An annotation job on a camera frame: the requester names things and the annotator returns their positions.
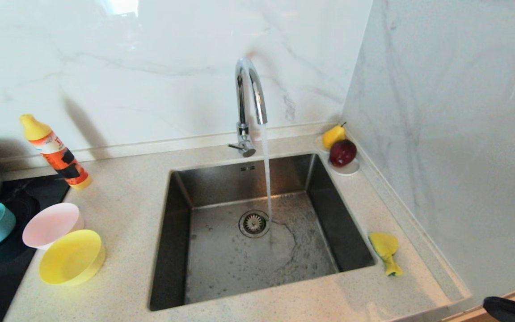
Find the yellow green sponge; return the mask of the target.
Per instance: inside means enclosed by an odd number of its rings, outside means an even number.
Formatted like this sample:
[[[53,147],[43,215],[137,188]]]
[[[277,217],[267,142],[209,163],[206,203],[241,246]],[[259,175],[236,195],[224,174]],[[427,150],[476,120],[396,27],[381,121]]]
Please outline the yellow green sponge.
[[[386,275],[403,275],[403,270],[394,260],[394,255],[399,248],[398,238],[388,233],[378,232],[370,233],[368,237],[374,251],[384,262]]]

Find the chrome gooseneck faucet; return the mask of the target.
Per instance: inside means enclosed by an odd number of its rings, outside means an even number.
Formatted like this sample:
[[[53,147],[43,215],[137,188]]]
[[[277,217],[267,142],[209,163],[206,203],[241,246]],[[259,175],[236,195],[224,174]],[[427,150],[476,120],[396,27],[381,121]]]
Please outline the chrome gooseneck faucet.
[[[237,144],[230,144],[229,147],[237,149],[242,157],[247,158],[253,156],[256,152],[251,139],[249,122],[246,117],[247,100],[245,96],[247,89],[250,90],[258,124],[264,125],[268,123],[262,82],[255,65],[248,57],[241,57],[236,62],[235,86],[239,118],[236,123]]]

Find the yellow plastic bowl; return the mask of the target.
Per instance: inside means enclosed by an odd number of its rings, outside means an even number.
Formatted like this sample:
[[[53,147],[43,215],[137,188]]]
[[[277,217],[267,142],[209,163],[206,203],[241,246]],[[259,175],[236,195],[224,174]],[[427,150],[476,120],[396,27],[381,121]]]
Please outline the yellow plastic bowl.
[[[94,277],[106,260],[102,237],[90,229],[59,238],[39,263],[40,279],[49,285],[76,286]]]

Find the pink plastic bowl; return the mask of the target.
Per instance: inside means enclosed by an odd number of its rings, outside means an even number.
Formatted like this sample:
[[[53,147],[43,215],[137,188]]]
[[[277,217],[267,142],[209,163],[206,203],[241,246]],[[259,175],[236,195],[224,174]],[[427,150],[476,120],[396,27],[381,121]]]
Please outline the pink plastic bowl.
[[[36,214],[25,226],[22,241],[39,250],[47,250],[70,232],[84,229],[84,218],[73,203],[51,205]]]

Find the orange dish soap bottle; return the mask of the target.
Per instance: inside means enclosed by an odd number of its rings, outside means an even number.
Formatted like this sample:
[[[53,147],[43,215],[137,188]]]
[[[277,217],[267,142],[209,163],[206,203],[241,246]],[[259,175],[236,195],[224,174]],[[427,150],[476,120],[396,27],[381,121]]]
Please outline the orange dish soap bottle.
[[[82,190],[90,186],[93,180],[88,171],[80,165],[49,125],[39,122],[32,114],[21,115],[20,123],[25,139],[70,187]]]

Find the stainless steel sink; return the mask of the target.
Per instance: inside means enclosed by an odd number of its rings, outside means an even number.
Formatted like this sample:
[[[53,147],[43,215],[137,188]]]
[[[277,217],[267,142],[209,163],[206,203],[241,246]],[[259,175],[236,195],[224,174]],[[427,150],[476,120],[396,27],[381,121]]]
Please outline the stainless steel sink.
[[[269,232],[241,234],[268,214],[264,162],[172,171],[149,308],[174,308],[373,266],[375,259],[317,154],[270,160]]]

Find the small white dish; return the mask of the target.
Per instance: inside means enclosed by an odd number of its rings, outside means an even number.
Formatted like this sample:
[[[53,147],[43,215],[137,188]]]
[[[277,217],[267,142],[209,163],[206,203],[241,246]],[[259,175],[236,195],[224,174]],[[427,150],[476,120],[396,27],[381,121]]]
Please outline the small white dish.
[[[355,157],[350,163],[342,167],[335,167],[330,161],[330,149],[325,148],[323,145],[322,135],[316,137],[313,144],[317,151],[321,153],[321,159],[327,163],[334,173],[341,175],[342,177],[350,177],[359,171],[360,162],[358,161],[358,151],[355,151]]]

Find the dark red apple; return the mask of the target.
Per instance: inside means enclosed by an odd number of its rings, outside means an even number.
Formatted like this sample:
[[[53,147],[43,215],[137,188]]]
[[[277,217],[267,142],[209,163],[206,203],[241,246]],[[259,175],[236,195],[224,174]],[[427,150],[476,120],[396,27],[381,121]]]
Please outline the dark red apple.
[[[330,149],[329,162],[335,167],[344,167],[356,157],[357,147],[351,140],[336,141]]]

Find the yellow pear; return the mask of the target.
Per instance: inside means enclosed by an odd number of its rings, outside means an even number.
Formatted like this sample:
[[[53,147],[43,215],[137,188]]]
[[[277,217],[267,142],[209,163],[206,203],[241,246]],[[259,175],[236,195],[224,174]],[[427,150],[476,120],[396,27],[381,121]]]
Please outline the yellow pear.
[[[345,140],[345,124],[346,122],[343,122],[334,126],[321,136],[322,145],[326,150],[330,150],[337,141]]]

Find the round metal drain strainer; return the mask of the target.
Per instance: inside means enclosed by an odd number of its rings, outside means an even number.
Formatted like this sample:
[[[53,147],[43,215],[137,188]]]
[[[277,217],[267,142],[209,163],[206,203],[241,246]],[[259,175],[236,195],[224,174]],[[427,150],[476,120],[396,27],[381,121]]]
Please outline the round metal drain strainer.
[[[238,228],[246,237],[260,238],[269,232],[270,218],[260,210],[249,210],[239,218]]]

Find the black induction cooktop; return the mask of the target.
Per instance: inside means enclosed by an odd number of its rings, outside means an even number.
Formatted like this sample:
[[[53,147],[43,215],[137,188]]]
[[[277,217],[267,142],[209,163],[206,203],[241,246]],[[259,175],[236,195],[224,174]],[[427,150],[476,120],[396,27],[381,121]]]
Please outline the black induction cooktop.
[[[57,174],[3,183],[0,203],[16,216],[16,226],[0,243],[0,322],[4,320],[36,252],[23,243],[24,228],[41,210],[63,202],[69,188]]]

